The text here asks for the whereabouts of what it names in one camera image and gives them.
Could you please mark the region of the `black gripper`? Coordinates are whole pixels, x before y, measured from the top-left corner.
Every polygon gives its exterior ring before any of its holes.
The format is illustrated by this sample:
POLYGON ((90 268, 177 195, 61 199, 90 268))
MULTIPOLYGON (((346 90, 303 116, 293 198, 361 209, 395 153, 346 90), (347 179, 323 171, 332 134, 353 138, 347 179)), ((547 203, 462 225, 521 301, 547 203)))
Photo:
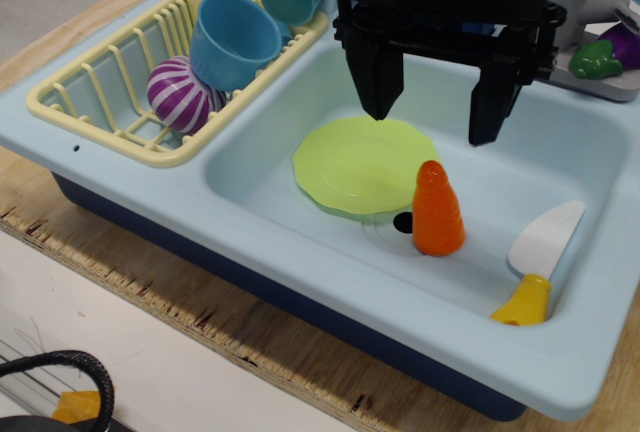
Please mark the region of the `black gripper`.
POLYGON ((522 85, 554 69, 566 17, 548 0, 337 0, 342 43, 362 108, 385 120, 404 91, 404 55, 480 68, 468 141, 497 140, 522 85))

